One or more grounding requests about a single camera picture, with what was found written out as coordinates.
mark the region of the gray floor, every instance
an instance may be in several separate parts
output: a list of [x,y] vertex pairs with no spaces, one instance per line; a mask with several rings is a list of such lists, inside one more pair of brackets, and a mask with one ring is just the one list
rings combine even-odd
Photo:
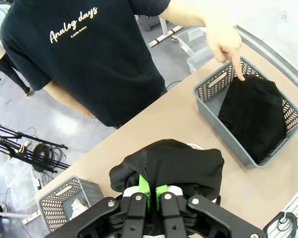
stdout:
[[[159,26],[150,32],[143,31],[146,43],[161,34],[162,30]],[[166,85],[183,80],[190,75],[189,67],[186,64],[188,55],[179,47],[178,43],[167,39],[150,51],[157,68],[165,78]],[[78,160],[115,131],[113,128],[103,126],[95,119],[86,118],[57,103],[44,90],[26,98],[22,90],[6,77],[0,82],[0,124],[18,131],[34,127],[37,137],[67,145],[69,150],[65,151],[64,162],[68,164]],[[31,135],[34,130],[30,129],[27,133]],[[6,159],[0,153],[0,168]],[[6,190],[7,187],[0,169],[0,193],[3,193],[0,195],[0,201],[5,201]],[[11,202],[11,194],[8,193],[6,203]],[[37,206],[35,205],[26,211],[18,212],[30,214],[36,210]],[[21,226],[17,219],[9,219],[9,223],[6,223],[2,224],[5,238],[42,238],[47,234],[41,218],[37,218],[25,226]]]

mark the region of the hand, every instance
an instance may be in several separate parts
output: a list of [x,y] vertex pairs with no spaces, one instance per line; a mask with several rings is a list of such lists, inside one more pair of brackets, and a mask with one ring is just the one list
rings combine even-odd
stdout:
[[227,60],[233,63],[237,77],[244,81],[240,63],[239,49],[242,39],[237,31],[225,23],[209,23],[207,26],[206,41],[218,62]]

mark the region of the table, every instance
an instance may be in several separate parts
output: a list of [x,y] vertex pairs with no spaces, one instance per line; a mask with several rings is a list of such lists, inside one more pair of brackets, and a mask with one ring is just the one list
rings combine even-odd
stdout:
[[[281,72],[246,45],[241,55],[273,79],[298,108],[298,89]],[[213,59],[186,78],[45,186],[37,201],[72,175],[98,183],[105,196],[117,196],[110,188],[109,170],[146,145],[172,138],[221,150],[221,206],[262,229],[298,191],[298,133],[266,168],[245,169],[200,116],[193,95],[194,86],[220,66]]]

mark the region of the person's leg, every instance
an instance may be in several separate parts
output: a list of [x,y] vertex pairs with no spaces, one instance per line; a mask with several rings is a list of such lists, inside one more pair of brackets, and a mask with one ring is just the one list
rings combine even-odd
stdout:
[[11,65],[10,58],[7,54],[5,54],[0,59],[0,71],[6,74],[12,81],[14,81],[24,92],[28,94],[30,92],[30,88],[26,86],[26,84],[21,80],[18,74],[13,69]]

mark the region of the finger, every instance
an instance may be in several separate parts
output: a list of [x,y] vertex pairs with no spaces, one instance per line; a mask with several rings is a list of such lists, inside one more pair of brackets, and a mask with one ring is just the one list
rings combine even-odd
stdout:
[[232,51],[230,52],[230,57],[232,58],[232,63],[233,66],[235,68],[235,72],[237,74],[237,77],[241,80],[244,81],[245,78],[243,76],[243,72],[242,72],[242,65],[240,63],[240,55],[239,55],[239,51]]
[[227,52],[223,51],[223,54],[228,61],[232,61],[232,58],[230,57],[230,55]]
[[218,62],[221,62],[221,63],[226,62],[226,57],[224,56],[219,46],[211,46],[209,48],[213,52],[213,55]]

